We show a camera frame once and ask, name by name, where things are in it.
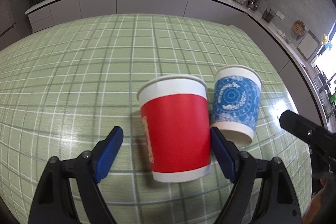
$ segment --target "white countertop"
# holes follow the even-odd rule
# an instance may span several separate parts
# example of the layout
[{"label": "white countertop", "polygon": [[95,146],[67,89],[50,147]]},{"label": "white countertop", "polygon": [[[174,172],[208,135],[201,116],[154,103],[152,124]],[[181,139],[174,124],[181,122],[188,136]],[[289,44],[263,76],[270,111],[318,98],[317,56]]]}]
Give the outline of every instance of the white countertop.
[{"label": "white countertop", "polygon": [[[42,1],[36,5],[34,5],[33,7],[29,8],[26,11],[26,14],[29,14],[37,9],[39,9],[42,6],[45,6],[49,3],[55,2],[57,0],[45,0]],[[327,127],[327,119],[325,117],[325,113],[323,111],[323,107],[320,101],[320,97],[317,93],[317,91],[314,88],[313,83],[310,80],[310,77],[308,76],[308,74],[306,73],[305,69],[303,68],[303,66],[307,66],[307,62],[304,61],[304,58],[301,56],[301,54],[298,52],[298,50],[296,49],[296,47],[293,44],[287,44],[286,41],[277,33],[277,27],[273,24],[273,23],[267,23],[266,21],[264,21],[261,18],[261,14],[259,12],[254,12],[252,10],[248,10],[247,7],[242,6],[234,1],[231,0],[216,0],[219,1],[223,4],[229,5],[231,7],[234,7],[238,10],[241,10],[245,13],[247,13],[250,17],[252,17],[256,22],[258,22],[262,27],[264,27],[285,49],[285,51],[289,54],[289,56],[291,57],[291,59],[293,60],[293,62],[297,65],[297,67],[299,68],[300,72],[302,73],[302,75],[305,77],[309,88],[312,90],[313,96],[316,99],[316,101],[318,102],[318,107],[319,107],[319,111],[322,114],[322,118],[323,118],[323,122],[324,122],[324,126]]]}]

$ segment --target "red paper cup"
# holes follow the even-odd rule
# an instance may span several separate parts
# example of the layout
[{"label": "red paper cup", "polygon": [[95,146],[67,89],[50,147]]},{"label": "red paper cup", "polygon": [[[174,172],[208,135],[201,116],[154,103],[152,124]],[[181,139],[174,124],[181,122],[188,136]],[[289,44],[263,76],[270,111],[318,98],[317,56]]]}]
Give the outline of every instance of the red paper cup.
[{"label": "red paper cup", "polygon": [[153,178],[184,182],[211,172],[206,84],[191,75],[167,75],[137,93]]}]

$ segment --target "cup rim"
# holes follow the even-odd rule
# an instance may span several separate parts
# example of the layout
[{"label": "cup rim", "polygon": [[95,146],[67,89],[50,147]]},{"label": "cup rim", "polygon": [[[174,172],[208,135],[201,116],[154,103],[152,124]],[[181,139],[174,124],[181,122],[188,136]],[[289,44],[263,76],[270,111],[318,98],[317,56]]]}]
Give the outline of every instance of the cup rim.
[{"label": "cup rim", "polygon": [[160,81],[164,81],[164,80],[171,80],[171,79],[190,79],[190,80],[194,80],[197,81],[199,83],[201,83],[204,88],[205,91],[208,90],[207,84],[204,82],[204,80],[202,80],[201,78],[198,78],[197,76],[193,76],[193,75],[188,75],[188,74],[180,74],[180,73],[176,73],[176,74],[171,74],[171,75],[164,75],[164,76],[159,76],[156,77],[152,80],[149,80],[148,82],[146,82],[142,87],[140,87],[140,89],[138,90],[137,94],[136,94],[136,98],[137,100],[139,100],[139,95],[140,93],[147,88],[148,86],[160,82]]},{"label": "cup rim", "polygon": [[262,84],[262,82],[261,82],[261,77],[259,76],[259,74],[257,74],[256,71],[254,71],[253,69],[251,69],[251,68],[249,68],[249,67],[247,67],[247,66],[239,65],[239,64],[237,64],[237,65],[226,65],[226,66],[221,67],[220,69],[217,70],[217,72],[216,72],[216,74],[214,75],[213,78],[215,79],[216,76],[217,76],[217,74],[218,74],[221,70],[228,69],[228,68],[234,68],[234,67],[237,67],[237,68],[244,68],[244,69],[247,69],[247,70],[253,72],[253,73],[258,77],[258,79],[259,79],[259,81],[260,81],[260,85],[261,85],[261,87],[263,87],[263,84]]}]

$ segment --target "blue circular pattern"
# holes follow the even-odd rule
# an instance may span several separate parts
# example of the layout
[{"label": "blue circular pattern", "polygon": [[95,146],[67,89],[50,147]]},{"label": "blue circular pattern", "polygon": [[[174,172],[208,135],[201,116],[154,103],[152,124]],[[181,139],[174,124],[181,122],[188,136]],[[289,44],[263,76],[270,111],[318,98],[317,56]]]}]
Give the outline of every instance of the blue circular pattern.
[{"label": "blue circular pattern", "polygon": [[215,84],[212,122],[239,122],[255,130],[261,92],[249,78],[227,76]]}]

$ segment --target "cup bottom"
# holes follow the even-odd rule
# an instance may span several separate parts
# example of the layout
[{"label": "cup bottom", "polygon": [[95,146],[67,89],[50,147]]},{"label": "cup bottom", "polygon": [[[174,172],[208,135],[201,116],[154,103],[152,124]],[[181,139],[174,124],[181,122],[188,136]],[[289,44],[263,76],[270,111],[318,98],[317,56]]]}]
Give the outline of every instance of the cup bottom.
[{"label": "cup bottom", "polygon": [[153,178],[159,182],[186,182],[195,179],[199,179],[200,177],[204,177],[211,173],[211,165],[207,165],[198,169],[183,171],[183,172],[175,172],[175,173],[159,173],[152,172]]},{"label": "cup bottom", "polygon": [[254,131],[238,122],[215,122],[211,127],[217,127],[223,136],[236,146],[247,146],[252,143]]}]

